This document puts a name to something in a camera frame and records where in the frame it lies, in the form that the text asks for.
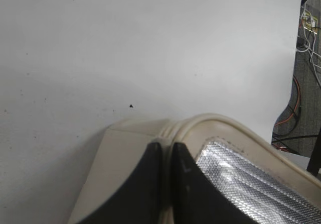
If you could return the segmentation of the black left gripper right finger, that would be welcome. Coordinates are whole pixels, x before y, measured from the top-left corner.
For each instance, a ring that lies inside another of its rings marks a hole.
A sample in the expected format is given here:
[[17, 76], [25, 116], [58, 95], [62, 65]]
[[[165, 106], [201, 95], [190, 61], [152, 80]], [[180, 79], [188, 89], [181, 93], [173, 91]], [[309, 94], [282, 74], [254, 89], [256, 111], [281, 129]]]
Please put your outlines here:
[[183, 143], [172, 148], [174, 223], [256, 223], [207, 179]]

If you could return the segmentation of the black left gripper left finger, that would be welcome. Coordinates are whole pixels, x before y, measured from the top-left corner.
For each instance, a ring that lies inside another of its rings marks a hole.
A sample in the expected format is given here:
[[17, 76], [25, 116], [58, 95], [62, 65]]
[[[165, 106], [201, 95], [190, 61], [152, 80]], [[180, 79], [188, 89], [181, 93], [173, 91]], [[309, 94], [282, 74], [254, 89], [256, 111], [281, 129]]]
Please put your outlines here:
[[80, 223], [158, 223], [163, 151], [149, 143], [133, 172], [112, 196]]

